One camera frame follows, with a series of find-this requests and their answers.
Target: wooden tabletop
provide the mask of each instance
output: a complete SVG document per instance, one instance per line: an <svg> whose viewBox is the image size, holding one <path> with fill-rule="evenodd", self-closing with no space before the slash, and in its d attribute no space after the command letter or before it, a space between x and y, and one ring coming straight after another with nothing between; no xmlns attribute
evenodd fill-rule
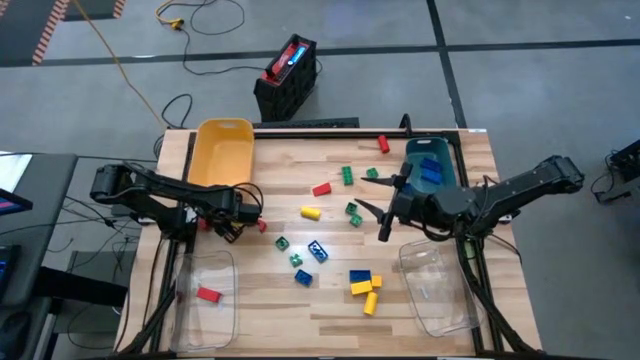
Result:
<svg viewBox="0 0 640 360"><path fill-rule="evenodd" d="M460 133L469 182L481 181L483 174L497 178L487 133L453 131ZM157 167L160 174L178 179L182 177L190 132L167 131ZM238 284L236 337L225 348L189 356L473 354L469 331L435 338L426 335L414 319L406 286L398 271L398 250L403 244L423 240L424 235L395 225L390 241L382 243L377 240L379 226L371 214L359 207L364 221L362 226L354 228L344 213L347 202L354 198L383 208L388 205L391 188L366 183L359 177L365 176L366 169L370 167L375 167L381 177L396 173L404 159L406 141L389 140L391 152L381 154L375 139L256 140L252 182L265 195L263 218L268 223L267 231L261 234L257 227L247 229L234 244L226 243L215 234L200 232L194 252L205 255L226 250L234 258ZM340 169L345 165L353 170L353 186L342 184ZM332 193L314 197L311 188L324 182L331 183ZM322 209L320 221L300 217L301 206ZM510 227L499 226L496 234L514 243ZM291 243L284 253L274 246L280 236ZM329 259L323 264L319 264L307 249L313 240L318 240L329 253ZM128 345L142 327L151 265L159 241L157 227L149 226L142 231L131 274L131 316L120 348ZM168 248L167 244L160 246L149 314L157 304ZM298 268L294 269L289 263L289 256L293 253L303 258L300 268L313 275L310 288L294 280ZM492 242L486 243L485 257L496 305L522 338L539 348L518 258ZM364 296L352 296L350 293L348 273L351 269L371 269L383 277L383 286L377 290L379 300L374 316L363 314ZM169 348L174 310L171 309L165 317L161 350ZM200 324L204 327L207 320L215 321L202 317ZM486 321L483 337L485 347L490 348ZM213 334L198 334L195 338L200 339L197 341L217 339Z"/></svg>

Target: teal container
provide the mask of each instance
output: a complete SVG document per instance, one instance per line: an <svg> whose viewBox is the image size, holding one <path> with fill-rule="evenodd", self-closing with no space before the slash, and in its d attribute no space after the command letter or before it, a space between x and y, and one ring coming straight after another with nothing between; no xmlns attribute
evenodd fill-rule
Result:
<svg viewBox="0 0 640 360"><path fill-rule="evenodd" d="M419 138L409 140L405 149L405 161L413 165L409 183L414 191L425 194L433 194L441 188L457 186L456 175L449 154L449 144L439 137ZM442 182L436 185L420 177L422 169L420 163L427 158L437 161L442 166Z"/></svg>

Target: transparent container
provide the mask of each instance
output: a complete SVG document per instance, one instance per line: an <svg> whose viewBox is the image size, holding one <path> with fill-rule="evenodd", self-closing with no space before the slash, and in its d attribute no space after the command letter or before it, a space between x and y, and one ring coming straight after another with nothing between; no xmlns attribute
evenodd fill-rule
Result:
<svg viewBox="0 0 640 360"><path fill-rule="evenodd" d="M427 334L440 337L480 326L484 309L463 277L454 241L409 243L399 256L418 326Z"/></svg>
<svg viewBox="0 0 640 360"><path fill-rule="evenodd" d="M170 348L176 353L222 348L236 335L237 277L228 251L187 254L176 266L176 312ZM205 287L222 294L218 303L197 297Z"/></svg>

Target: yellow bin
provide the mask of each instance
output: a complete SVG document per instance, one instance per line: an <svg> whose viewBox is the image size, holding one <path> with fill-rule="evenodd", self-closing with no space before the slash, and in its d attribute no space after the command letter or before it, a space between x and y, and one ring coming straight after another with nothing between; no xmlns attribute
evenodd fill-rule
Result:
<svg viewBox="0 0 640 360"><path fill-rule="evenodd" d="M210 119L198 128L188 181L235 185L251 180L253 125L245 119Z"/></svg>

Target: yellow lego brick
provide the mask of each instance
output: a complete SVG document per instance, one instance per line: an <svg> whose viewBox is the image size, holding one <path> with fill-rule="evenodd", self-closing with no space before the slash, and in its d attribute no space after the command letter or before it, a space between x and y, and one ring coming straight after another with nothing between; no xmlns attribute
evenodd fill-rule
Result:
<svg viewBox="0 0 640 360"><path fill-rule="evenodd" d="M302 215L302 217L306 217L307 219L320 220L320 213L320 209L314 209L306 206L300 208L300 215Z"/></svg>
<svg viewBox="0 0 640 360"><path fill-rule="evenodd" d="M364 303L364 313L367 315L373 315L376 312L376 305L378 304L378 294L371 291L367 294L367 301Z"/></svg>
<svg viewBox="0 0 640 360"><path fill-rule="evenodd" d="M351 284L351 295L358 295L371 290L373 290L373 287L370 280Z"/></svg>
<svg viewBox="0 0 640 360"><path fill-rule="evenodd" d="M380 275L373 275L371 277L371 285L373 287L381 287L382 286L382 276Z"/></svg>

